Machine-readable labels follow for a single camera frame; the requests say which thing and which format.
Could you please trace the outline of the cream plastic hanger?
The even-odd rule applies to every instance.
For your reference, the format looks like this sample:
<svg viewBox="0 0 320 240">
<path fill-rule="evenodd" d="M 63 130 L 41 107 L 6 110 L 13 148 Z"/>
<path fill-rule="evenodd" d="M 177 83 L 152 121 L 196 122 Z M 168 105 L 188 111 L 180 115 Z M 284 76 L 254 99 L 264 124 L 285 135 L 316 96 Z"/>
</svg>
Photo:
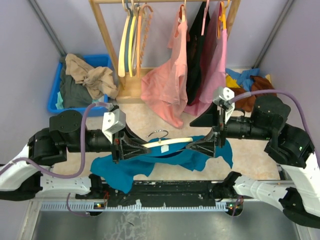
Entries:
<svg viewBox="0 0 320 240">
<path fill-rule="evenodd" d="M 191 143 L 193 142 L 192 137 L 183 137 L 183 138 L 170 138 L 170 139 L 165 139 L 163 140 L 164 137 L 166 137 L 169 132 L 167 130 L 159 129 L 151 132 L 149 135 L 146 136 L 146 138 L 149 138 L 150 136 L 156 134 L 156 133 L 165 133 L 163 137 L 159 138 L 158 141 L 154 142 L 148 142 L 143 144 L 142 146 L 145 148 L 155 148 L 155 147 L 160 147 L 164 145 L 172 145 L 172 144 L 179 144 L 179 143 Z"/>
</svg>

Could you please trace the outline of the teal blue t shirt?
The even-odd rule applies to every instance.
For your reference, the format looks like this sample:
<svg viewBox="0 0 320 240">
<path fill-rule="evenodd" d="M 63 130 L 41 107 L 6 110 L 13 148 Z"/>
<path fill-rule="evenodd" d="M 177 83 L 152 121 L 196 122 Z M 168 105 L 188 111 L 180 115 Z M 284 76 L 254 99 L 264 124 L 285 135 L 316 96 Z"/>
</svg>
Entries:
<svg viewBox="0 0 320 240">
<path fill-rule="evenodd" d="M 93 160 L 90 171 L 104 178 L 113 189 L 127 194 L 132 189 L 134 176 L 150 176 L 155 165 L 159 163 L 181 166 L 189 171 L 202 171 L 210 157 L 199 151 L 187 149 L 187 144 L 179 142 L 153 146 L 150 153 L 120 160 L 119 163 L 115 163 L 111 155 L 97 157 Z"/>
</svg>

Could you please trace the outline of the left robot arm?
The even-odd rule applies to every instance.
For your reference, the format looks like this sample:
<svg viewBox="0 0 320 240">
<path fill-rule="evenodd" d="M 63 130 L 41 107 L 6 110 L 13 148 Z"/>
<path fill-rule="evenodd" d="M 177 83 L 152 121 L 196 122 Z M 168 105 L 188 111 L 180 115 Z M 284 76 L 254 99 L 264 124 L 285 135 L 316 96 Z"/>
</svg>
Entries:
<svg viewBox="0 0 320 240">
<path fill-rule="evenodd" d="M 103 115 L 102 128 L 88 130 L 86 114 L 67 110 L 49 119 L 49 127 L 34 134 L 22 151 L 0 167 L 0 198 L 26 201 L 35 197 L 74 194 L 77 199 L 97 199 L 106 184 L 97 175 L 86 177 L 56 177 L 50 168 L 67 161 L 67 153 L 110 152 L 112 161 L 149 154 L 147 142 L 126 125 L 126 115 L 120 109 Z"/>
</svg>

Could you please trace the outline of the salmon pink t shirt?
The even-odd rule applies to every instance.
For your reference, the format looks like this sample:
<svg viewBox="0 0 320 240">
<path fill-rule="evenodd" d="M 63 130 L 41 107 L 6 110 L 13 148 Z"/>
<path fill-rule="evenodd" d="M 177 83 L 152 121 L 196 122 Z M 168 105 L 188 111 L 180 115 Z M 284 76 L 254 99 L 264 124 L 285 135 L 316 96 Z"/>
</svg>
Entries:
<svg viewBox="0 0 320 240">
<path fill-rule="evenodd" d="M 187 84 L 187 21 L 177 14 L 167 47 L 170 59 L 141 78 L 141 99 L 160 118 L 181 129 L 181 119 L 188 97 Z"/>
</svg>

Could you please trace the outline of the beige t shirt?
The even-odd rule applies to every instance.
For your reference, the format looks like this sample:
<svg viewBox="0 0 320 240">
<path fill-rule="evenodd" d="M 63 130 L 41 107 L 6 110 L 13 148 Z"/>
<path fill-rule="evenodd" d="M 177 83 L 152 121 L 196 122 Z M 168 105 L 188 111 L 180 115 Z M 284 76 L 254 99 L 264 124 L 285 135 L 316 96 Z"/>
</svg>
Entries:
<svg viewBox="0 0 320 240">
<path fill-rule="evenodd" d="M 93 100 L 103 95 L 115 99 L 119 89 L 113 79 L 113 71 L 109 67 L 93 67 L 75 54 L 65 57 L 66 75 L 72 76 L 75 83 L 85 87 Z"/>
</svg>

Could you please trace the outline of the brown t shirt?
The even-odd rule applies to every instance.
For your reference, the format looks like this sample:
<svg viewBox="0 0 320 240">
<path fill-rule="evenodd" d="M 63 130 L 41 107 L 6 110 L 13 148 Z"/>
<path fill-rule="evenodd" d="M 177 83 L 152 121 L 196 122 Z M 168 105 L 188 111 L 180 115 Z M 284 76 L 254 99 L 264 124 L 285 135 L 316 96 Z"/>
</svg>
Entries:
<svg viewBox="0 0 320 240">
<path fill-rule="evenodd" d="M 261 76 L 251 76 L 253 79 L 253 85 L 251 91 L 260 91 L 260 90 L 274 90 L 273 85 L 264 77 Z M 230 88 L 235 96 L 245 93 L 246 91 L 243 88 Z M 267 93 L 261 93 L 257 95 L 252 95 L 247 98 L 243 98 L 235 102 L 235 107 L 238 109 L 243 109 L 245 112 L 251 112 L 257 97 L 268 95 Z"/>
</svg>

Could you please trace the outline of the dark grey t shirt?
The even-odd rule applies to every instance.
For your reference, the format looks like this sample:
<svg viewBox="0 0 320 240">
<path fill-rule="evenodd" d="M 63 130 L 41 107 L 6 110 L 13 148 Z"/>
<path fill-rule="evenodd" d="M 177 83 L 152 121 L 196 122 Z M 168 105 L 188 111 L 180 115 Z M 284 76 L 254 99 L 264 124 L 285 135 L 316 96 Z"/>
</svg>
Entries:
<svg viewBox="0 0 320 240">
<path fill-rule="evenodd" d="M 66 62 L 60 59 L 62 69 L 60 72 L 59 90 L 62 97 L 62 105 L 64 109 L 70 108 L 86 108 L 93 103 L 93 99 L 87 88 L 75 82 L 71 75 L 66 74 Z"/>
</svg>

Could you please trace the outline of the black t shirt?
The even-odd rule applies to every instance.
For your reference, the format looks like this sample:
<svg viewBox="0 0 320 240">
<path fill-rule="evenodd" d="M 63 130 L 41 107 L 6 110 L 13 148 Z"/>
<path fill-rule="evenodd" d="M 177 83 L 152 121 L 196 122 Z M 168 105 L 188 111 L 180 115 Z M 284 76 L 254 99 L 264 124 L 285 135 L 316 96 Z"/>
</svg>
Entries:
<svg viewBox="0 0 320 240">
<path fill-rule="evenodd" d="M 202 2 L 189 30 L 189 41 L 186 44 L 187 53 L 187 105 L 195 100 L 198 89 L 202 82 L 202 71 L 200 66 L 201 55 L 204 47 L 205 37 L 207 34 L 207 26 L 210 22 L 209 13 L 206 13 L 204 24 L 204 34 L 202 34 L 203 18 L 206 9 L 206 3 Z"/>
</svg>

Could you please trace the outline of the yellow hanger with shirt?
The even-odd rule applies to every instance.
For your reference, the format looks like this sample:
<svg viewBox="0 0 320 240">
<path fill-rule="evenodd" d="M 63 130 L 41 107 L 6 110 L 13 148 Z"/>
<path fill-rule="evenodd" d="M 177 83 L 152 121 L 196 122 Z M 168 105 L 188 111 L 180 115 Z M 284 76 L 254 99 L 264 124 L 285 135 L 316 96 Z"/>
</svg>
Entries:
<svg viewBox="0 0 320 240">
<path fill-rule="evenodd" d="M 225 4 L 224 1 L 219 2 L 217 23 L 216 23 L 216 37 L 219 39 L 222 35 L 222 31 L 227 29 L 227 9 L 230 5 L 230 0 L 227 0 Z"/>
</svg>

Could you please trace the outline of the pink hanger with shirt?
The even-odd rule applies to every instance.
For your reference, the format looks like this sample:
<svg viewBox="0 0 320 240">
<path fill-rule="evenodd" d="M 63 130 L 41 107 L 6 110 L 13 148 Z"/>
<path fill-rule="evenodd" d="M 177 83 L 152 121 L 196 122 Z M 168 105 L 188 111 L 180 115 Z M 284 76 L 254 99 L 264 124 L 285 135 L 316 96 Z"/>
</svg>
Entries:
<svg viewBox="0 0 320 240">
<path fill-rule="evenodd" d="M 209 4 L 210 4 L 210 0 L 206 0 L 205 8 L 203 11 L 203 18 L 202 18 L 201 36 L 203 36 L 205 34 L 206 18 L 207 18 L 207 13 L 209 10 Z"/>
</svg>

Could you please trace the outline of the beige hanger with shirt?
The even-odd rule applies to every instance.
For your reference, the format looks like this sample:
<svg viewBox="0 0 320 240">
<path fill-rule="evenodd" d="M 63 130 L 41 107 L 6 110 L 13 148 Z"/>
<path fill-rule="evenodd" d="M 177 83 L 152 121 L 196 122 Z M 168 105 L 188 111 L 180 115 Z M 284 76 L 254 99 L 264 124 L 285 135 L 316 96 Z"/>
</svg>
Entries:
<svg viewBox="0 0 320 240">
<path fill-rule="evenodd" d="M 180 5 L 180 8 L 179 8 L 179 23 L 184 23 L 187 19 L 186 17 L 186 3 L 187 3 L 187 0 L 184 0 L 183 1 L 183 4 Z"/>
</svg>

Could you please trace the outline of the orange plastic hanger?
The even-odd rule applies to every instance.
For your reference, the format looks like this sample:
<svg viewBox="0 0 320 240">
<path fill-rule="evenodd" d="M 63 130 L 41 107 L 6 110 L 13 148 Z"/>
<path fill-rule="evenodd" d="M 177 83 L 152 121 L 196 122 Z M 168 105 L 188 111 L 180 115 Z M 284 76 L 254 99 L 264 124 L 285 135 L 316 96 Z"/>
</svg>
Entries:
<svg viewBox="0 0 320 240">
<path fill-rule="evenodd" d="M 145 18 L 145 16 L 143 16 L 144 14 L 148 14 L 148 13 L 152 13 L 153 14 L 153 9 L 152 7 L 145 3 L 144 5 L 142 5 L 140 8 L 139 8 L 139 12 L 138 12 L 138 28 L 137 28 L 137 47 L 136 47 L 136 76 L 137 77 L 140 77 L 141 76 L 141 68 L 142 68 L 142 65 L 140 65 L 140 47 L 142 46 L 142 22 L 143 22 L 143 19 Z"/>
</svg>

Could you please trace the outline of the wooden clothes rack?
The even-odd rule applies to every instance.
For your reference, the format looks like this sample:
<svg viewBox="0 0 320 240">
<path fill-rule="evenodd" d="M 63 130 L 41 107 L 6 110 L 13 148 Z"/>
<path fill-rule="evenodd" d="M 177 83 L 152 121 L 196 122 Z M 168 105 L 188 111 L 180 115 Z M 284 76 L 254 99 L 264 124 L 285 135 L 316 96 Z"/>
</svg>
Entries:
<svg viewBox="0 0 320 240">
<path fill-rule="evenodd" d="M 89 1 L 93 15 L 95 17 L 96 23 L 98 25 L 99 31 L 101 33 L 103 42 L 106 46 L 107 52 L 110 56 L 112 65 L 115 71 L 118 71 L 118 56 L 114 49 L 112 39 L 110 37 L 106 21 L 104 19 L 101 4 L 121 4 L 121 0 L 90 0 Z M 229 10 L 227 18 L 225 20 L 227 34 L 229 35 L 232 31 L 238 9 L 240 6 L 240 0 L 229 0 L 227 2 L 226 10 Z M 121 104 L 137 104 L 141 103 L 141 77 L 146 75 L 151 71 L 151 67 L 143 67 L 141 69 L 140 76 L 130 77 L 127 73 L 118 79 L 120 81 L 119 94 L 116 100 Z"/>
</svg>

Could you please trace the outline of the yellow cloth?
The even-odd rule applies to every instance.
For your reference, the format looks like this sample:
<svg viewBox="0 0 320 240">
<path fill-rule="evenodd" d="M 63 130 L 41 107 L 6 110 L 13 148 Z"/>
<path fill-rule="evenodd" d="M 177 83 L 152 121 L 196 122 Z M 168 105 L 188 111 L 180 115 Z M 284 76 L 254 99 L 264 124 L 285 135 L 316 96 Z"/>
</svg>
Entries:
<svg viewBox="0 0 320 240">
<path fill-rule="evenodd" d="M 272 83 L 272 79 L 271 79 L 271 75 L 267 74 L 264 76 L 270 83 Z M 225 77 L 226 80 L 226 86 L 228 88 L 242 88 L 241 85 L 237 84 L 237 81 L 235 79 L 233 79 L 231 76 L 229 76 L 228 74 Z"/>
</svg>

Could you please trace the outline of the light blue cloth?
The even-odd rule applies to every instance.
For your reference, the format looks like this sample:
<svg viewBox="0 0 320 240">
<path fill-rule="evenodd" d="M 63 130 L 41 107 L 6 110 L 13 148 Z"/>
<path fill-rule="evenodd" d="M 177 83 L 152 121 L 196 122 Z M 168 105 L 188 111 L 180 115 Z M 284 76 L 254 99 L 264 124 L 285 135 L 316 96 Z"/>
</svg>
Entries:
<svg viewBox="0 0 320 240">
<path fill-rule="evenodd" d="M 233 71 L 230 68 L 225 69 L 226 75 L 229 75 L 233 79 L 236 80 L 237 84 L 239 86 L 242 86 L 241 88 L 244 89 L 246 92 L 251 91 L 251 87 L 254 83 L 254 80 L 251 78 L 251 76 L 258 76 L 260 73 L 259 68 L 252 68 L 248 70 L 243 70 L 241 73 Z"/>
</svg>

